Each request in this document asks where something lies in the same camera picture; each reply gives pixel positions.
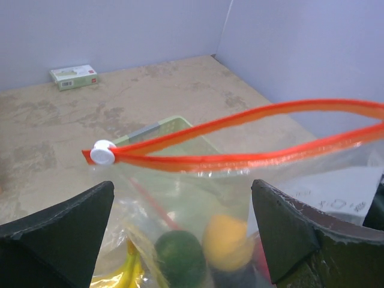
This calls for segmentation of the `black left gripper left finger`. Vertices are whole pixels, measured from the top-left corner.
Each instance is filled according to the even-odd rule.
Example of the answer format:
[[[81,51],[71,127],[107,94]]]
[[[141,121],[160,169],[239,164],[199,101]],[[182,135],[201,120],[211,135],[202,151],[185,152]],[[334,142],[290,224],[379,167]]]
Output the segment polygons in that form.
[[[1,287],[89,287],[114,197],[104,181],[1,225]]]

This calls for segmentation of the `yellow banana bunch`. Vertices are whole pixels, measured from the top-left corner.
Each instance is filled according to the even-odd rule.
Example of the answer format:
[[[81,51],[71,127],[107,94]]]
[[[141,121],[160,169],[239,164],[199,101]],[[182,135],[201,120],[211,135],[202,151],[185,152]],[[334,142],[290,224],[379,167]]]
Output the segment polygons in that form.
[[[154,245],[148,238],[127,238],[99,255],[91,287],[155,287]]]

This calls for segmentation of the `clear zip bag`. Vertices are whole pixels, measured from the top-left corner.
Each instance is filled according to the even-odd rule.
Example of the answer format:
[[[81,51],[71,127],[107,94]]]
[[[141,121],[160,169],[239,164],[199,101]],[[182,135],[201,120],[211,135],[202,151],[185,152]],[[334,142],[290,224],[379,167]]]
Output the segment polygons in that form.
[[[383,104],[270,104],[192,126],[174,117],[83,151],[115,201],[100,254],[125,239],[185,230],[202,246],[211,217],[260,237],[251,186],[261,179],[335,218],[383,231]]]

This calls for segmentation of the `green orange mango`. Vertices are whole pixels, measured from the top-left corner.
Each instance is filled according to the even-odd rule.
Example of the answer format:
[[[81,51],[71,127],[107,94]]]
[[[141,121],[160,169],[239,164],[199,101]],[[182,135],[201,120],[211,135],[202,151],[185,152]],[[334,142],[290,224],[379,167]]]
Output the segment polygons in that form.
[[[160,272],[169,287],[201,287],[206,278],[206,260],[199,240],[185,230],[172,230],[156,241]]]

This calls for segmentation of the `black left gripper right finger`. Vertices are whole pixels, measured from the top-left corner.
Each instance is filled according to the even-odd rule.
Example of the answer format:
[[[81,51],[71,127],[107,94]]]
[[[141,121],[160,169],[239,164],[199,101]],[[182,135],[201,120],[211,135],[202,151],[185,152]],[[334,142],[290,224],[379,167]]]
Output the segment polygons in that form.
[[[335,218],[256,179],[253,209],[277,287],[383,287],[383,231]]]

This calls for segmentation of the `red apple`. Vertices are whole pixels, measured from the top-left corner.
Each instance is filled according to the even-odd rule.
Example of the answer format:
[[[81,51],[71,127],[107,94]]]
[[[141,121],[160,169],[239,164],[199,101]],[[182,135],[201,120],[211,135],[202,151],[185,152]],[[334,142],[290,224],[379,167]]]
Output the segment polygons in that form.
[[[270,275],[269,275],[269,269],[268,264],[266,262],[266,257],[264,254],[263,246],[260,237],[255,238],[255,246],[254,246],[254,264],[256,269],[269,281]]]

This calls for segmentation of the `orange fruit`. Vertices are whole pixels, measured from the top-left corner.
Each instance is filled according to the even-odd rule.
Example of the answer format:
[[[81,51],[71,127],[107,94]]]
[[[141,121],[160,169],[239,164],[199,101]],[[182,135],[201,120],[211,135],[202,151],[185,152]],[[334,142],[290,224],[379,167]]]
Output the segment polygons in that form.
[[[204,255],[211,266],[232,272],[253,256],[254,239],[247,237],[247,223],[224,214],[213,215],[202,237]]]

